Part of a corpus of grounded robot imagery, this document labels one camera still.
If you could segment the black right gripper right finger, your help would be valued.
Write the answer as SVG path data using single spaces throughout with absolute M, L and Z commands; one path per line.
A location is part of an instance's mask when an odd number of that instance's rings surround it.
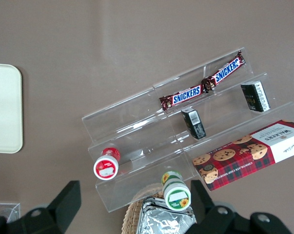
M 290 234 L 275 215 L 256 212 L 246 219 L 224 205 L 215 205 L 199 180 L 191 181 L 191 207 L 196 223 L 189 234 Z

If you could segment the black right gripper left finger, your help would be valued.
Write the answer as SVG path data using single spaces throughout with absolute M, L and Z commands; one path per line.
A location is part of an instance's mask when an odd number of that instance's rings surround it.
M 80 181 L 70 181 L 46 208 L 36 208 L 7 223 L 0 216 L 0 234 L 63 234 L 81 207 Z

